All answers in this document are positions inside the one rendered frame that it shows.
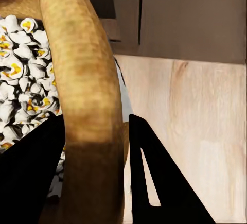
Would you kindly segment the popcorn bag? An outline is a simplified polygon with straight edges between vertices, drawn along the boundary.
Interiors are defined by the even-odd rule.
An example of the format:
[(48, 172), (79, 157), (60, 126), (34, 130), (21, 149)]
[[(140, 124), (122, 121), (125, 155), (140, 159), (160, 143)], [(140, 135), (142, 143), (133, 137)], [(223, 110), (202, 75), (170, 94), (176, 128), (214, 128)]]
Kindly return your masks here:
[(38, 224), (123, 224), (134, 112), (91, 1), (0, 0), (1, 18), (11, 14), (46, 32), (65, 125), (61, 197), (47, 197)]

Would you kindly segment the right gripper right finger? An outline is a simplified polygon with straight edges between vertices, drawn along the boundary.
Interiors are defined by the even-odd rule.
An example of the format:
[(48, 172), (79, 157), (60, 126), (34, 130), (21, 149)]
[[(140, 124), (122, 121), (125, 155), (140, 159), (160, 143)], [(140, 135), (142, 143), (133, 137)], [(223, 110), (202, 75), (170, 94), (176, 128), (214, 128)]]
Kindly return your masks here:
[[(149, 123), (129, 115), (133, 224), (216, 224)], [(149, 203), (142, 152), (161, 206)]]

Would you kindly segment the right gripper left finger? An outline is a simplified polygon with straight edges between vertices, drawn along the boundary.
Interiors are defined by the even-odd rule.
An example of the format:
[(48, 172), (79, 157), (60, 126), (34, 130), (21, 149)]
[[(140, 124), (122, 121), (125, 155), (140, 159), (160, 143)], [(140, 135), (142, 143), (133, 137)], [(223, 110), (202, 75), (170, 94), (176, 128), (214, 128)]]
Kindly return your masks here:
[(38, 224), (64, 147), (60, 114), (0, 154), (0, 224)]

